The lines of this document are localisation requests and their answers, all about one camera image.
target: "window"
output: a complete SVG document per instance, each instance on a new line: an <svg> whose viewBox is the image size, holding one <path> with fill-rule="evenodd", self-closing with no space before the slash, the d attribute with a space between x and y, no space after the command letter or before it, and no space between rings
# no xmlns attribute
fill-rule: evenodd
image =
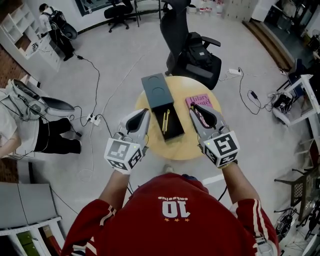
<svg viewBox="0 0 320 256"><path fill-rule="evenodd" d="M75 0L82 16L106 8L112 4L111 0Z"/></svg>

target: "black backpack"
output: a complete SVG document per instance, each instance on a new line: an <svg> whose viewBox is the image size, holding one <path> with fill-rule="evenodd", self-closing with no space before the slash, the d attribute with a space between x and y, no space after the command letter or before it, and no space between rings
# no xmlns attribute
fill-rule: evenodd
<svg viewBox="0 0 320 256"><path fill-rule="evenodd" d="M49 14L45 11L42 14L48 16L49 23L53 30L61 29L66 23L62 16L62 11L54 10L51 6L49 8L51 9L52 14Z"/></svg>
<svg viewBox="0 0 320 256"><path fill-rule="evenodd" d="M186 47L181 54L186 63L211 72L213 66L212 54L204 47L201 35L198 33L189 33Z"/></svg>

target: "open box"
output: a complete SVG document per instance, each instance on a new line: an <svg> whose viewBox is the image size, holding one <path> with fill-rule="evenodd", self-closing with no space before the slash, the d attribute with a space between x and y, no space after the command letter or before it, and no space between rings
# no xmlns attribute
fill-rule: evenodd
<svg viewBox="0 0 320 256"><path fill-rule="evenodd" d="M185 133L174 107L174 99L162 73L143 77L142 85L165 141Z"/></svg>

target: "gray floor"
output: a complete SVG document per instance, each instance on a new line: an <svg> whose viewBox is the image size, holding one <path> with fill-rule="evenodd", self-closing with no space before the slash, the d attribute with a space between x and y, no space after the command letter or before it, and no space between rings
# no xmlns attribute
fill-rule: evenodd
<svg viewBox="0 0 320 256"><path fill-rule="evenodd" d="M101 113L114 93L103 113L113 132L121 118L134 110L136 99L143 91L141 78L164 73L169 54L157 14L143 16L139 28L134 22L129 25L129 30L120 26L112 33L108 33L108 25L100 26L81 34L73 42L77 54L92 61L101 72L96 113ZM222 60L220 79L225 78L226 70L238 67L245 73L258 75L246 75L242 81L243 98L254 111L255 106L246 96L248 90L254 90L264 105L269 101L267 94L285 81L285 76L279 73L264 47L240 22L189 15L188 25L190 31L221 42L220 48L212 45L208 48ZM43 82L41 88L52 97L81 106L86 116L95 104L96 82L97 72L91 64L73 57L62 64L54 79ZM294 150L300 140L309 137L307 124L301 122L288 128L278 123L266 110L259 115L251 114L241 102L239 83L239 77L218 82L213 93L221 105L225 120L239 140L239 166L257 189L264 210L274 222L277 216L273 215L273 210L290 198L289 186L274 183L274 178L299 165ZM92 173L91 126L82 127L79 119L72 123L76 130L83 133L82 153L47 156L47 161L35 165L35 176L39 182L49 182L56 194L79 212L100 195L112 169L103 158L109 137L106 125L102 122L92 129ZM221 174L205 156L190 161L171 161L149 150L131 175L133 190L159 175L165 163L173 165L177 173L193 175L199 180ZM219 197L225 182L217 181L207 187L212 196ZM76 214L55 194L53 197L58 214L63 218L63 230L67 233ZM221 202L226 207L231 206L228 193Z"/></svg>

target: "pink book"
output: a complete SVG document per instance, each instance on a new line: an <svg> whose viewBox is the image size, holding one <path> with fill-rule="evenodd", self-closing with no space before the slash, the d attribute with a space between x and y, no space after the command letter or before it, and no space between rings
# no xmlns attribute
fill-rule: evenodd
<svg viewBox="0 0 320 256"><path fill-rule="evenodd" d="M206 94L206 93L185 98L185 103L186 103L188 109L190 109L192 102L194 102L195 104L198 104L198 105L204 105L204 106L208 106L208 107L213 108L211 101L208 97L208 94ZM205 122L202 115L197 110L195 110L195 112L200 116L200 119L203 122L204 126L209 127L209 125Z"/></svg>

